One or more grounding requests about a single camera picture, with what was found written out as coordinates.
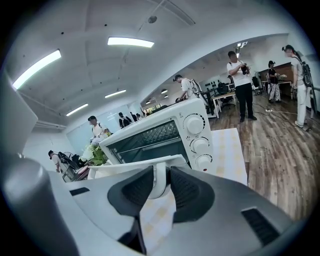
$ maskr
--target toaster oven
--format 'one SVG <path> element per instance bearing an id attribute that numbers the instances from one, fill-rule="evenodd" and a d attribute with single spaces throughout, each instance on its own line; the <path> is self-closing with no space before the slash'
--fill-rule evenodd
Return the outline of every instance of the toaster oven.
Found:
<path id="1" fill-rule="evenodd" d="M 112 164 L 182 155 L 198 171 L 213 167 L 213 142 L 205 106 L 189 99 L 115 132 L 99 143 Z"/>

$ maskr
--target black pants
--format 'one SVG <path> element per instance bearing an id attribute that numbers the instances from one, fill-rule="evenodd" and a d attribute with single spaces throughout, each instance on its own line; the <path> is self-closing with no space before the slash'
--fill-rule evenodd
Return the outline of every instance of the black pants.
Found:
<path id="1" fill-rule="evenodd" d="M 251 83 L 239 85 L 235 88 L 235 96 L 240 104 L 240 116 L 245 117 L 246 107 L 248 109 L 248 116 L 252 117 L 254 112 L 252 110 L 252 87 Z"/>

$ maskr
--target backpack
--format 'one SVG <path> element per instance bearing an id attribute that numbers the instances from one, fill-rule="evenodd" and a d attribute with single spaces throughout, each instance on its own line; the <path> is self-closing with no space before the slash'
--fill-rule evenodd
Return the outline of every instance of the backpack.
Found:
<path id="1" fill-rule="evenodd" d="M 299 58 L 294 57 L 295 59 L 297 59 L 301 66 L 302 66 L 302 75 L 303 75 L 303 82 L 305 84 L 305 86 L 307 87 L 312 87 L 312 78 L 311 78 L 311 74 L 310 74 L 310 67 L 308 64 L 306 64 L 305 61 L 301 61 Z"/>

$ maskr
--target camera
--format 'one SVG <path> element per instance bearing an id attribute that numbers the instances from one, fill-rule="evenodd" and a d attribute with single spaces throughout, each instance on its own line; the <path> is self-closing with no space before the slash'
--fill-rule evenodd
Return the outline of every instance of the camera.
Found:
<path id="1" fill-rule="evenodd" d="M 247 63 L 244 63 L 244 66 L 241 68 L 242 73 L 245 75 L 247 73 Z"/>

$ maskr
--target control knob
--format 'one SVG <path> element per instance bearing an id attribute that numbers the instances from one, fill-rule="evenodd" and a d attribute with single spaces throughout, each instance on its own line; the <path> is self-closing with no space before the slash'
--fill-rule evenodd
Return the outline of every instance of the control knob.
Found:
<path id="1" fill-rule="evenodd" d="M 196 165 L 198 166 L 199 171 L 207 171 L 210 167 L 210 158 L 208 155 L 199 156 L 196 160 Z"/>
<path id="2" fill-rule="evenodd" d="M 193 152 L 196 152 L 199 155 L 207 154 L 209 149 L 209 142 L 205 138 L 199 138 L 193 142 L 191 145 Z"/>
<path id="3" fill-rule="evenodd" d="M 186 122 L 186 128 L 191 134 L 199 134 L 204 128 L 204 121 L 198 116 L 192 116 Z"/>

